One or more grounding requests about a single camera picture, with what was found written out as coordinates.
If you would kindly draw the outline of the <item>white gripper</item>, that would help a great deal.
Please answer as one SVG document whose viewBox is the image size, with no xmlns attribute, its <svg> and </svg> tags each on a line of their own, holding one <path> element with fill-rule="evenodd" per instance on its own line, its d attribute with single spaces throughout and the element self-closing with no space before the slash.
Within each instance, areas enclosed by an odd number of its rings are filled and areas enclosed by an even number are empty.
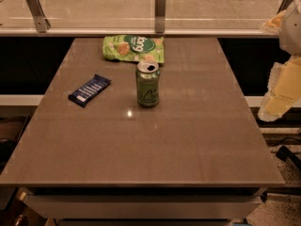
<svg viewBox="0 0 301 226">
<path fill-rule="evenodd" d="M 301 0 L 264 22 L 260 31 L 279 33 L 279 45 L 290 55 L 284 64 L 275 62 L 258 117 L 262 121 L 281 118 L 301 98 Z"/>
</svg>

